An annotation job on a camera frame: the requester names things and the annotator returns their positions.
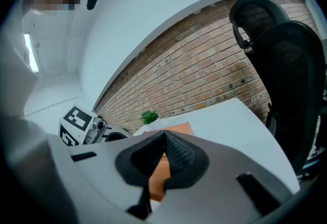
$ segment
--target green plant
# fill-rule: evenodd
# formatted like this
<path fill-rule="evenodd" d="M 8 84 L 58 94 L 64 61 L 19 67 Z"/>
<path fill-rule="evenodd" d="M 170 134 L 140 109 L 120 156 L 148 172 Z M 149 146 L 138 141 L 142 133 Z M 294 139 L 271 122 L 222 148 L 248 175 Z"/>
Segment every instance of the green plant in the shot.
<path fill-rule="evenodd" d="M 159 118 L 159 115 L 156 111 L 146 111 L 142 113 L 140 120 L 142 120 L 144 125 L 148 125 L 155 121 L 157 118 Z"/>

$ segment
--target brick wall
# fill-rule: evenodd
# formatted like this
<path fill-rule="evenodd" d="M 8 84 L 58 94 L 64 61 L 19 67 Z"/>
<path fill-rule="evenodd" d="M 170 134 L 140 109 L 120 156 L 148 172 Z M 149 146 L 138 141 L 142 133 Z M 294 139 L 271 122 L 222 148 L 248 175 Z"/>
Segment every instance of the brick wall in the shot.
<path fill-rule="evenodd" d="M 302 0 L 275 1 L 317 32 Z M 203 8 L 158 36 L 117 76 L 96 113 L 135 132 L 146 110 L 166 118 L 237 97 L 265 121 L 270 99 L 234 39 L 228 19 L 234 2 Z"/>

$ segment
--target white desk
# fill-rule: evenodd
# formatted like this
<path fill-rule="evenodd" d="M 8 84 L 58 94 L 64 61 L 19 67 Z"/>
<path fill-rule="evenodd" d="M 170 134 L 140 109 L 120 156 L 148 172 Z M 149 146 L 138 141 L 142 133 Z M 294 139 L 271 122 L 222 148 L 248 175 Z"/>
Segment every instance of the white desk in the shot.
<path fill-rule="evenodd" d="M 195 136 L 243 152 L 278 177 L 293 194 L 300 190 L 293 168 L 275 138 L 237 98 L 160 121 L 162 128 L 189 122 Z M 144 131 L 146 125 L 134 136 Z"/>

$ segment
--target fluorescent light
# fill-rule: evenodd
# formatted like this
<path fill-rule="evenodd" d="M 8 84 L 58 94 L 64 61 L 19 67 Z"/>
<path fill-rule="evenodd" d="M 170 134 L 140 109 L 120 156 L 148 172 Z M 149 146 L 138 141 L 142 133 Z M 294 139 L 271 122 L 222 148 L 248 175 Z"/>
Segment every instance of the fluorescent light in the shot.
<path fill-rule="evenodd" d="M 39 68 L 37 67 L 35 57 L 32 51 L 32 45 L 31 45 L 31 40 L 30 40 L 30 35 L 29 34 L 24 34 L 25 37 L 25 43 L 26 47 L 29 49 L 30 52 L 30 67 L 34 73 L 39 72 Z"/>

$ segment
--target black mesh chair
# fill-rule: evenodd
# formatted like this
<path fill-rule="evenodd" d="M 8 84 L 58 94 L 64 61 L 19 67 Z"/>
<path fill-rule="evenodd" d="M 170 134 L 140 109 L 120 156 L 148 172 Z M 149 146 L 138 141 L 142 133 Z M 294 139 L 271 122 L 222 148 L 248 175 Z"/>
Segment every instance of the black mesh chair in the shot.
<path fill-rule="evenodd" d="M 271 0 L 236 0 L 229 19 L 238 45 L 271 98 L 266 126 L 298 172 L 312 147 L 323 95 L 320 40 L 307 25 L 289 20 Z"/>

